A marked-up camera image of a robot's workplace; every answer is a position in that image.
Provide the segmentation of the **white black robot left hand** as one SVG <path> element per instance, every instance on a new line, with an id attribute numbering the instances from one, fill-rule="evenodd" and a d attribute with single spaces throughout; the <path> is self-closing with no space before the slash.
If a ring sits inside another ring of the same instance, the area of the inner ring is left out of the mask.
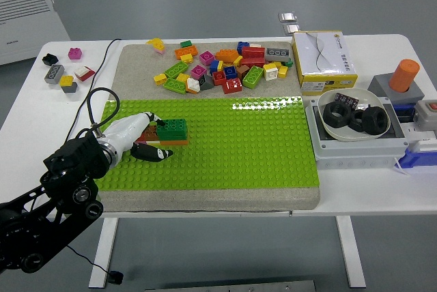
<path id="1" fill-rule="evenodd" d="M 173 155 L 171 150 L 136 143 L 136 140 L 153 121 L 158 126 L 165 124 L 160 117 L 151 112 L 131 115 L 111 123 L 104 131 L 104 136 L 98 139 L 107 156 L 110 169 L 120 162 L 125 151 L 131 151 L 136 159 L 148 162 L 160 162 Z"/>

